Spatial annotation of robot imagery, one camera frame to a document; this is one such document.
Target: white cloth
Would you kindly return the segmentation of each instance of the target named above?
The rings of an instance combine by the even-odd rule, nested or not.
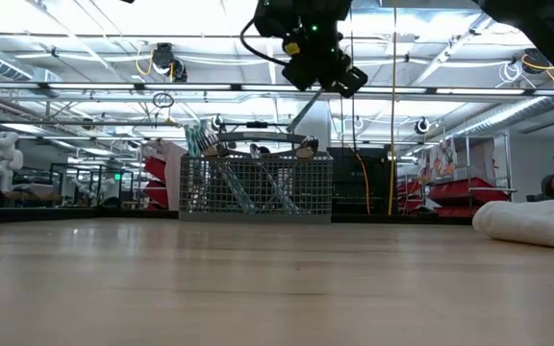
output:
[[[476,212],[473,227],[493,239],[554,247],[554,201],[490,202]]]

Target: black cable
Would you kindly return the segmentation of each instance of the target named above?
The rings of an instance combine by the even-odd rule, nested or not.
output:
[[[251,20],[249,21],[249,23],[247,23],[247,25],[245,25],[245,27],[242,29],[242,31],[240,32],[240,43],[242,43],[242,45],[248,50],[250,51],[251,53],[253,53],[255,56],[258,56],[266,61],[269,61],[269,62],[273,62],[273,63],[276,63],[276,64],[279,64],[279,65],[282,65],[282,66],[288,66],[288,64],[286,62],[282,62],[280,60],[277,60],[275,58],[271,58],[270,56],[266,55],[266,54],[263,54],[263,53],[260,53],[258,52],[257,50],[255,50],[254,48],[252,48],[249,44],[247,44],[247,41],[245,41],[245,33],[247,32],[247,30],[249,30],[249,28],[251,28],[251,26],[254,24],[254,21],[256,20],[256,18],[251,18]]]

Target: metal beam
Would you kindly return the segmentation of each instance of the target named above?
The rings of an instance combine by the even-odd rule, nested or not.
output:
[[[39,121],[39,120],[8,120],[0,119],[1,124],[14,124],[14,125],[34,125],[34,126],[150,126],[150,127],[173,127],[172,123],[152,123],[152,122],[129,122],[129,121]]]

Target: metal frame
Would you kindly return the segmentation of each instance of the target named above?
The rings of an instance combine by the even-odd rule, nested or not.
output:
[[[471,187],[471,156],[469,153],[469,136],[466,136],[466,161],[467,161],[467,198],[469,200],[469,214],[473,215],[473,197],[472,191],[502,191],[508,192],[508,196],[512,201],[512,194],[518,192],[517,189],[512,188],[512,160],[510,156],[510,134],[501,134],[506,138],[506,174],[508,176],[508,188],[502,187]]]
[[[89,168],[79,168],[78,166],[79,165],[90,165],[90,166],[95,166],[97,168],[92,168],[92,169],[89,169]],[[97,191],[95,192],[95,195],[96,195],[96,204],[99,205],[100,204],[100,192],[101,192],[101,189],[102,189],[102,174],[107,174],[107,173],[114,173],[114,174],[120,174],[121,175],[121,180],[119,181],[119,188],[118,188],[118,199],[119,201],[121,200],[121,191],[122,191],[122,188],[123,188],[123,177],[126,175],[126,174],[130,174],[131,175],[131,183],[130,183],[130,198],[133,199],[134,198],[134,171],[131,171],[131,170],[128,170],[128,169],[125,169],[125,168],[118,168],[118,169],[113,169],[113,168],[109,168],[107,165],[105,164],[95,164],[95,163],[51,163],[50,164],[50,178],[49,178],[49,184],[52,185],[53,184],[53,177],[54,177],[54,173],[55,173],[55,167],[62,167],[63,169],[65,169],[65,172],[61,173],[60,172],[60,184],[59,184],[59,194],[62,195],[63,193],[63,182],[62,180],[64,180],[64,177],[67,175],[67,168],[71,168],[71,169],[76,169],[76,178],[79,177],[80,175],[80,172],[88,172],[89,173],[89,177],[90,177],[90,181],[89,181],[89,190],[91,189],[91,187],[93,186],[93,174],[97,172],[98,174],[98,179],[97,179]],[[77,193],[78,193],[78,187],[74,187],[74,204],[76,204],[77,202]]]

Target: ceiling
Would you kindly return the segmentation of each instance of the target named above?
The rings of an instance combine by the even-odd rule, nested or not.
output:
[[[142,71],[148,69],[148,60],[139,60],[137,66],[134,57],[149,55],[158,42],[170,42],[177,57],[186,65],[189,83],[288,83],[281,75],[281,66],[256,58],[239,42],[238,34],[252,17],[257,0],[137,0],[133,5],[115,0],[42,2],[49,14],[40,12],[28,0],[0,0],[0,52],[19,64],[45,68],[64,82],[166,82],[167,77],[155,70],[143,75]],[[472,1],[400,0],[398,4],[398,85],[554,87],[546,74],[523,74],[513,81],[502,80],[502,73],[503,76],[505,73],[515,75],[515,72],[505,70],[506,62],[510,62],[513,56],[521,56],[525,48],[533,45],[517,29],[489,21],[476,28],[479,35],[467,37],[472,25],[484,19]],[[354,1],[351,18],[340,23],[346,36],[340,44],[341,49],[352,55],[354,64],[369,76],[368,86],[392,84],[391,33],[394,25],[391,6],[391,1]],[[247,35],[248,42],[259,51],[276,58],[286,57],[281,41],[258,37],[253,27]],[[446,63],[425,78],[420,77],[430,62],[455,44],[458,49],[452,52]],[[53,49],[58,57],[51,54]],[[406,54],[409,62],[402,61]],[[16,100],[8,91],[0,92],[0,97],[4,95]],[[244,101],[236,99],[240,95],[235,93],[220,93],[213,98],[198,92],[185,95],[189,97],[188,102],[161,111],[159,118],[188,121],[192,114],[205,117],[220,113],[234,121],[286,121],[307,103],[307,99],[293,93],[274,93],[271,97],[250,97]],[[45,102],[29,99],[28,96],[17,101],[29,110],[45,112]],[[367,138],[390,135],[390,102],[386,100],[328,98],[318,102],[326,103],[332,116],[338,120],[357,116],[357,121],[365,123],[363,128]],[[496,100],[468,102],[445,98],[402,100],[395,106],[396,125],[405,125],[424,116],[447,127],[498,103]],[[51,107],[56,111],[65,105],[68,104],[53,102]],[[72,107],[62,111],[59,119],[93,117],[139,121],[146,117],[146,110],[139,102],[82,102],[69,106]],[[109,131],[119,135],[125,134],[125,129]],[[344,126],[344,129],[351,134],[352,126]],[[181,130],[170,128],[138,127],[133,130],[142,136],[165,133],[171,137],[182,136]],[[337,128],[333,130],[333,138],[339,137],[338,131]],[[413,126],[399,127],[399,138],[413,135]]]

